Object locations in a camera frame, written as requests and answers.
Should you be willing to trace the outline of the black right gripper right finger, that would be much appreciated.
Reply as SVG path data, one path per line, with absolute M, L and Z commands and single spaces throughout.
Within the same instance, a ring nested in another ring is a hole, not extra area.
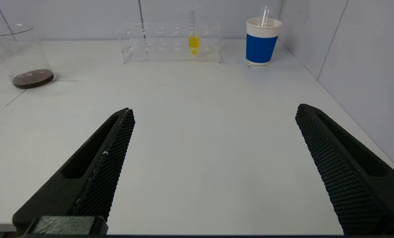
M 394 235 L 394 169 L 316 107 L 295 120 L 343 233 Z

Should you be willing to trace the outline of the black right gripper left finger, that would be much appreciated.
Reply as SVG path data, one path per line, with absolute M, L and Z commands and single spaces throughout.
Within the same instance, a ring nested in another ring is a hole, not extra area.
M 22 235 L 41 216 L 100 216 L 108 220 L 135 127 L 132 109 L 112 114 L 13 215 Z

